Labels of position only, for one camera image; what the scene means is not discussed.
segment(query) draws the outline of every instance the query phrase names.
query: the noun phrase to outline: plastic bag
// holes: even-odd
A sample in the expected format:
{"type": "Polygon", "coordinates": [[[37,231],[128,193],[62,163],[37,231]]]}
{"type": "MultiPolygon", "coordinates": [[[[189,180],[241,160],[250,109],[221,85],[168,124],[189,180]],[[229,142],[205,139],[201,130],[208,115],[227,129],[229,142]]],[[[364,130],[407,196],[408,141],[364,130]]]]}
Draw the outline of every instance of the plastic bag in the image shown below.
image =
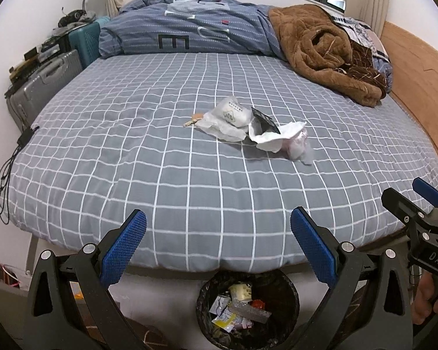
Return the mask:
{"type": "Polygon", "coordinates": [[[290,122],[278,126],[281,134],[262,132],[261,124],[253,118],[248,125],[250,139],[257,143],[256,148],[263,151],[277,153],[285,150],[290,160],[300,160],[307,165],[313,162],[313,150],[308,141],[308,133],[304,122],[290,122]]]}
{"type": "Polygon", "coordinates": [[[230,303],[230,296],[218,295],[216,300],[214,300],[213,305],[209,309],[209,313],[215,314],[216,316],[220,316],[224,309],[227,307],[227,304],[230,303]]]}
{"type": "Polygon", "coordinates": [[[227,97],[195,125],[207,134],[228,142],[243,141],[252,112],[242,107],[236,97],[227,97]]]}
{"type": "Polygon", "coordinates": [[[232,313],[229,308],[225,308],[220,316],[213,319],[213,324],[224,329],[227,333],[230,333],[235,325],[242,324],[243,317],[232,313]]]}

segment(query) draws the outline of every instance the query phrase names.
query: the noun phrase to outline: bed frame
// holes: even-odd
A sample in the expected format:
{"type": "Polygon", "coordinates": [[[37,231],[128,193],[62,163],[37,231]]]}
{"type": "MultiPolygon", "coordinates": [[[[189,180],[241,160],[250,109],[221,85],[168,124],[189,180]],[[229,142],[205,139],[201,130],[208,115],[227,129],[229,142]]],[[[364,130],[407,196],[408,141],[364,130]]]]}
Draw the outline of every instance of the bed frame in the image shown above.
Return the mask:
{"type": "Polygon", "coordinates": [[[423,127],[438,153],[438,51],[390,22],[381,42],[394,69],[391,96],[423,127]]]}

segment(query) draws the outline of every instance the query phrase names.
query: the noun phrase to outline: brown coat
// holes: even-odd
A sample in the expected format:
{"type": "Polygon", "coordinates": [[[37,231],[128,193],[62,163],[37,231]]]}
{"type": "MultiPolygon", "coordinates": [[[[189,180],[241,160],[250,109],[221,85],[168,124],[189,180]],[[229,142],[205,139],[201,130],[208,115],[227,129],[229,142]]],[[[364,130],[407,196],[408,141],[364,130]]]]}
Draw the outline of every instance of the brown coat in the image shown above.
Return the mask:
{"type": "Polygon", "coordinates": [[[287,60],[298,74],[369,107],[376,106],[386,95],[384,75],[365,67],[371,51],[360,45],[353,48],[347,33],[319,6],[272,8],[269,19],[287,60]]]}

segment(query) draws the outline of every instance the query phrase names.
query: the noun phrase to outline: gray plaid bed sheet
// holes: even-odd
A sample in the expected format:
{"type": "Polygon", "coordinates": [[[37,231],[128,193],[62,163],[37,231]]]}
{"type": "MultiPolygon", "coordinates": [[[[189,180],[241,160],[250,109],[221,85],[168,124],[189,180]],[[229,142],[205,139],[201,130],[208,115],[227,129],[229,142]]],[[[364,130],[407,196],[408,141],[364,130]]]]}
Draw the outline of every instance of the gray plaid bed sheet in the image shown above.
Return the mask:
{"type": "Polygon", "coordinates": [[[148,219],[131,263],[200,272],[263,272],[305,260],[289,225],[303,206],[339,241],[362,245],[402,224],[381,205],[438,157],[390,98],[367,108],[277,58],[173,53],[99,59],[37,118],[10,182],[12,221],[71,250],[99,242],[134,209],[148,219]],[[313,166],[183,124],[236,95],[279,124],[308,122],[313,166]]]}

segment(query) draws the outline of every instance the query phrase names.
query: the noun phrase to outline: metal screw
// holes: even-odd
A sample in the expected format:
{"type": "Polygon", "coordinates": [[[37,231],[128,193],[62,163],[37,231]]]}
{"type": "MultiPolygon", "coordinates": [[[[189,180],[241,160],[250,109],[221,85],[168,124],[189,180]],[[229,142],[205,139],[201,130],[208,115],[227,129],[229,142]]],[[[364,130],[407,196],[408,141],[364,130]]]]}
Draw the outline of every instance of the metal screw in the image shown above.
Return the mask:
{"type": "Polygon", "coordinates": [[[343,242],[341,247],[342,247],[342,250],[344,250],[346,252],[353,252],[354,251],[354,245],[351,244],[350,242],[343,242]]]}
{"type": "Polygon", "coordinates": [[[45,250],[42,252],[41,258],[42,259],[49,259],[51,255],[52,255],[52,252],[50,250],[45,250]]]}
{"type": "Polygon", "coordinates": [[[386,256],[388,258],[393,259],[396,257],[396,253],[394,252],[394,250],[388,249],[388,250],[386,250],[386,256]]]}
{"type": "Polygon", "coordinates": [[[94,252],[94,250],[96,250],[96,246],[94,246],[93,244],[87,244],[85,247],[83,247],[83,251],[85,254],[91,254],[92,252],[94,252]]]}

